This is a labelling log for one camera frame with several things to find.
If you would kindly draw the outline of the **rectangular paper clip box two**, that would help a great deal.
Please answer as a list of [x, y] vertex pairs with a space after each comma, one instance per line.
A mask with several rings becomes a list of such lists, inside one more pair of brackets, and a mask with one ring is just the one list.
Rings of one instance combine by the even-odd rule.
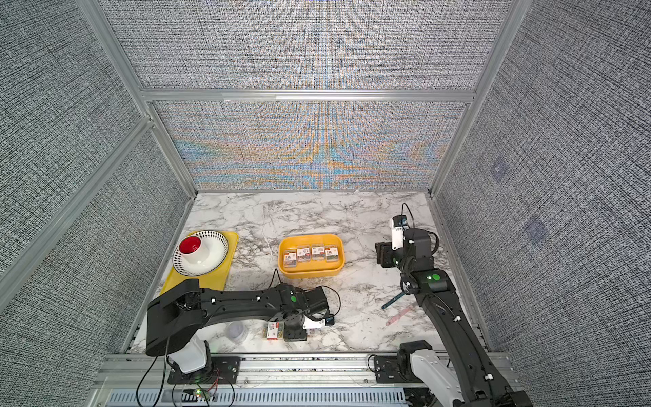
[[268, 322], [264, 328], [264, 338], [266, 340], [282, 340], [284, 337], [283, 322]]

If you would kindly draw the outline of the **yellow plastic storage box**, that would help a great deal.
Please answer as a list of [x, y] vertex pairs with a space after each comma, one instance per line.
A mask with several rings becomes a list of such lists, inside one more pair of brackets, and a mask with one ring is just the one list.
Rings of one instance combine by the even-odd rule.
[[[323, 261], [309, 261], [298, 262], [294, 268], [285, 269], [283, 267], [283, 252], [288, 249], [297, 249], [301, 245], [324, 244], [336, 245], [339, 249], [340, 259], [338, 262]], [[322, 278], [335, 276], [345, 265], [345, 252], [343, 241], [338, 235], [331, 233], [312, 234], [312, 235], [299, 235], [286, 237], [280, 243], [278, 249], [278, 268], [280, 272], [290, 279], [308, 279], [308, 278]]]

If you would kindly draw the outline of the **rectangular paper clip box three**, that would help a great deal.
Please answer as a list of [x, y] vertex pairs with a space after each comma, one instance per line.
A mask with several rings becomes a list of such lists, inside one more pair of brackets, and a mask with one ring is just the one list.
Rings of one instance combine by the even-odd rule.
[[288, 249], [283, 252], [283, 267], [285, 269], [294, 268], [298, 264], [298, 255], [296, 249]]

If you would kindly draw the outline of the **rectangular paper clip box four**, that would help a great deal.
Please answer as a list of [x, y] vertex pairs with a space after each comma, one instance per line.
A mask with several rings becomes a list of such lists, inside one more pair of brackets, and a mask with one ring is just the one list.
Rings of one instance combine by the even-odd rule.
[[311, 261], [311, 246], [310, 245], [301, 245], [297, 247], [297, 259], [298, 262], [309, 262]]

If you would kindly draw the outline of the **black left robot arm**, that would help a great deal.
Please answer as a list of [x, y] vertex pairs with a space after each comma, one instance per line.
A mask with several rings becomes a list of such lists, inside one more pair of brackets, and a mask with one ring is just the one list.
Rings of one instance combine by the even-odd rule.
[[212, 367], [210, 347], [198, 337], [205, 327], [243, 321], [281, 322], [288, 342], [307, 339], [305, 322], [331, 326], [324, 288], [302, 289], [287, 283], [260, 291], [220, 291], [187, 279], [147, 306], [146, 355], [162, 357], [182, 374]]

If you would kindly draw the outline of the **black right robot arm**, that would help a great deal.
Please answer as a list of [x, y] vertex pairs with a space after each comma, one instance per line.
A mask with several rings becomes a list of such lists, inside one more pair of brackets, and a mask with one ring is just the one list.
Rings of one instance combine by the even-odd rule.
[[468, 322], [454, 283], [433, 264], [437, 235], [420, 228], [393, 227], [389, 243], [376, 244], [376, 261], [400, 271], [400, 287], [415, 297], [446, 349], [451, 367], [444, 366], [424, 340], [401, 344], [400, 376], [422, 381], [442, 406], [531, 406], [500, 373]]

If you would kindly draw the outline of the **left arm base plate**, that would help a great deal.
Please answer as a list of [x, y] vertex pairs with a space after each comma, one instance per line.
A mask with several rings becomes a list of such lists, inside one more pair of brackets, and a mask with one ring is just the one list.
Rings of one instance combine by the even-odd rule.
[[208, 385], [215, 381], [235, 383], [242, 359], [237, 356], [211, 356], [205, 368], [193, 373], [182, 373], [176, 362], [171, 359], [168, 362], [171, 367], [171, 373], [167, 378], [168, 384]]

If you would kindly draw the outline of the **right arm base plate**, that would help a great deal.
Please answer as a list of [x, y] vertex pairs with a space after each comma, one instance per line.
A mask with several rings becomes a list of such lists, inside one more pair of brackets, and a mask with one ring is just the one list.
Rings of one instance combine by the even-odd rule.
[[381, 384], [410, 383], [399, 370], [397, 356], [372, 354], [368, 366], [375, 374], [376, 382]]

